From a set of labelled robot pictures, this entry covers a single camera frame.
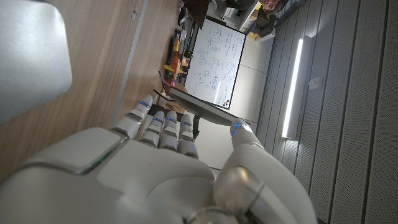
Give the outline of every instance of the whiteboard frame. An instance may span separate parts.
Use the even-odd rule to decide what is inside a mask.
[[[215,103],[210,103],[209,101],[205,101],[205,102],[207,102],[207,103],[209,103],[209,104],[211,104],[211,105],[217,106],[217,107],[222,108],[222,109],[229,110],[230,107],[231,107],[231,103],[232,103],[232,96],[234,95],[236,79],[237,79],[237,77],[238,77],[239,67],[240,67],[240,65],[241,65],[241,60],[242,60],[243,48],[244,48],[244,45],[245,45],[245,43],[246,43],[246,37],[247,37],[247,35],[245,35],[244,32],[241,32],[241,31],[239,31],[239,30],[237,30],[237,29],[234,29],[234,28],[232,28],[232,27],[227,26],[225,22],[220,21],[220,20],[218,20],[218,19],[215,19],[215,18],[213,18],[213,17],[211,17],[211,16],[206,16],[206,19],[209,20],[209,21],[211,21],[211,22],[215,22],[215,23],[217,23],[217,24],[219,24],[219,25],[221,25],[221,26],[223,26],[223,27],[227,27],[227,28],[229,28],[229,29],[231,29],[231,30],[233,30],[233,31],[235,31],[235,32],[238,32],[238,33],[244,35],[244,40],[243,40],[243,45],[242,45],[241,56],[239,57],[239,63],[238,63],[238,67],[237,67],[237,69],[236,69],[236,75],[235,75],[234,85],[233,85],[233,87],[232,87],[231,99],[229,99],[228,108],[226,108],[226,107],[224,107],[224,106],[217,105],[217,104],[215,104]],[[195,35],[195,41],[194,41],[194,43],[193,43],[193,49],[192,49],[192,51],[195,50],[195,44],[196,44],[196,42],[197,42],[197,37],[198,37],[198,34],[199,34],[199,30],[201,30],[201,28],[198,29],[198,31],[197,31],[197,33],[196,33],[196,35]]]

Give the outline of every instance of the person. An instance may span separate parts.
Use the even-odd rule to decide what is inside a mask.
[[[287,0],[222,0],[226,3],[226,7],[232,7],[239,10],[246,10],[255,1],[262,4],[263,10],[268,15],[279,12],[287,3]]]

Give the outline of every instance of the acoustic ceiling panel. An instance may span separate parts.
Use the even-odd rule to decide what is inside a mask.
[[[269,86],[267,89],[267,95],[264,103],[264,110],[262,114],[262,123],[259,124],[261,125],[261,129],[259,132],[259,140],[262,145],[265,145],[266,142],[266,136],[267,136],[267,130],[268,130],[268,123],[269,123],[269,117],[271,115],[271,108],[272,108],[272,99],[274,98],[274,92],[275,92],[275,86],[276,86],[276,80],[278,77],[278,72],[279,72],[279,65],[280,65],[280,58],[282,57],[282,51],[284,47],[284,40],[285,40],[285,34],[287,30],[287,22],[283,23],[279,27],[279,35],[278,35],[278,43],[276,46],[275,50],[275,58],[273,61],[272,65],[272,70],[271,73],[269,74]],[[264,148],[268,153],[272,153],[272,148]]]
[[[340,7],[343,16],[341,26],[344,29],[340,30],[347,32],[341,33],[339,45],[345,45],[348,42],[343,40],[353,34],[355,26],[355,17],[353,17],[355,14],[349,12],[352,12],[357,7],[356,1],[340,3],[344,4],[341,5],[343,7]],[[365,0],[361,1],[359,7],[358,28],[348,88],[340,158],[338,159],[338,172],[335,180],[331,223],[362,222],[368,155],[372,141],[374,109],[380,74],[385,9],[385,1]],[[347,45],[344,48],[350,49],[351,46]],[[344,59],[346,51],[342,48],[338,58]],[[345,60],[337,61],[339,67],[346,65],[344,63]],[[335,94],[337,94],[343,89],[339,89],[336,86],[333,91],[336,91]],[[332,100],[335,103],[339,103],[337,106],[343,107],[340,105],[340,101],[345,98],[345,95],[340,95]],[[334,111],[336,116],[329,115],[328,119],[338,119],[337,114],[339,116],[341,110],[342,108],[336,108]],[[318,147],[323,146],[322,151],[325,151],[319,178],[323,178],[322,181],[328,182],[328,189],[320,189],[318,191],[319,194],[329,194],[331,189],[333,189],[331,185],[333,185],[332,177],[334,173],[331,173],[330,170],[335,169],[336,156],[338,155],[326,152],[327,150],[337,150],[337,139],[333,137],[332,133],[333,131],[330,131],[326,135],[327,139],[333,141],[331,147],[328,147],[327,143],[318,144]]]
[[[398,220],[398,1],[389,1],[365,223]]]
[[[312,67],[312,78],[322,77],[324,80],[323,86],[328,84],[327,73],[330,64],[330,54],[331,54],[333,35],[335,31],[337,7],[338,7],[338,0],[324,1],[322,5],[317,46],[315,49],[315,57],[313,62],[314,64]],[[312,108],[312,110],[316,113],[316,116],[310,118],[312,119],[311,122],[314,124],[311,128],[311,131],[319,132],[318,128],[320,125],[320,117],[322,113],[324,94],[325,94],[324,90],[310,90],[310,92],[308,93],[308,95],[310,95],[311,98],[308,97],[307,102],[309,102],[310,108]],[[315,139],[315,143],[311,142],[310,145],[312,150],[315,150],[315,157],[320,156],[316,151],[317,142],[318,142],[318,136]],[[325,183],[322,182],[321,179],[317,178],[317,176],[319,176],[318,166],[319,166],[318,163],[317,164],[314,163],[313,165],[313,174],[310,184],[310,198],[314,205],[317,217],[323,220],[324,222],[327,222],[328,207],[324,203],[326,195],[321,196],[318,194],[318,190],[325,186]]]
[[[296,26],[296,18],[297,18],[297,12],[292,14],[292,16],[289,18],[287,22],[284,49],[282,51],[282,57],[280,59],[278,78],[276,81],[274,98],[272,99],[272,109],[269,118],[268,132],[265,144],[266,148],[272,148],[272,155],[275,157],[275,154],[277,154],[275,158],[281,162],[282,162],[282,154],[279,152],[275,152],[274,140],[278,125],[278,119],[280,115],[280,105],[282,103],[282,97],[284,94],[287,68],[289,66],[289,60],[290,60],[290,52],[292,50],[293,36]]]
[[[317,38],[316,35],[319,25],[319,17],[320,11],[322,7],[322,0],[312,0],[310,1],[310,9],[308,11],[308,18],[307,18],[307,26],[305,28],[305,35],[315,38],[315,48],[317,47]],[[312,173],[312,164],[313,164],[313,155],[314,155],[314,148],[311,145],[315,145],[315,138],[316,132],[313,132],[313,127],[318,128],[318,124],[314,123],[314,119],[312,117],[319,116],[319,112],[317,112],[313,107],[308,107],[309,102],[312,96],[308,93],[307,97],[307,104],[303,119],[303,128],[301,133],[301,139],[298,147],[298,154],[297,154],[297,163],[295,169],[295,176],[298,180],[302,183],[304,188],[309,191],[310,189],[310,178]]]
[[[274,65],[274,59],[275,59],[275,51],[276,51],[276,46],[278,44],[278,39],[279,39],[279,30],[280,29],[276,29],[275,31],[275,37],[274,37],[274,41],[272,43],[272,52],[271,52],[271,57],[270,57],[270,62],[269,62],[269,66],[268,66],[268,70],[267,70],[267,78],[266,78],[266,85],[264,87],[264,92],[262,94],[262,100],[261,100],[261,108],[260,108],[260,113],[259,113],[259,120],[258,120],[258,124],[262,124],[262,121],[264,120],[264,107],[266,105],[265,99],[267,97],[267,92],[268,92],[268,88],[269,88],[269,77],[271,75],[271,71],[272,71],[272,67]],[[265,141],[265,136],[260,138],[260,130],[261,130],[261,125],[259,125],[259,128],[257,128],[256,130],[256,136],[257,138],[259,138],[260,142],[262,142],[262,140]]]

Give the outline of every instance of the robotic hand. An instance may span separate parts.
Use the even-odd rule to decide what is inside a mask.
[[[177,132],[175,112],[158,111],[133,140],[151,106],[145,96],[110,131],[84,130],[25,161],[0,184],[0,223],[316,223],[306,191],[243,120],[215,180],[187,114]]]
[[[215,182],[216,205],[249,223],[317,223],[307,192],[250,127],[237,119],[230,131],[234,152]]]

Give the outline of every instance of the yellow object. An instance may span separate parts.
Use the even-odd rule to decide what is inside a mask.
[[[163,67],[166,69],[166,70],[169,70],[170,72],[172,72],[172,73],[175,73],[175,71],[174,71],[174,69],[170,66],[170,65],[163,65]],[[181,69],[177,69],[177,74],[178,73],[182,73],[182,74],[187,74],[186,72],[184,72],[183,70],[181,70]]]
[[[251,38],[256,39],[259,35],[258,34],[253,34],[252,32],[249,33],[249,35]]]
[[[257,4],[256,4],[256,10],[259,10],[260,7],[261,7],[261,3],[257,2]]]
[[[175,43],[174,43],[174,51],[178,51],[178,47],[180,46],[180,40],[178,40],[177,38],[175,39]]]

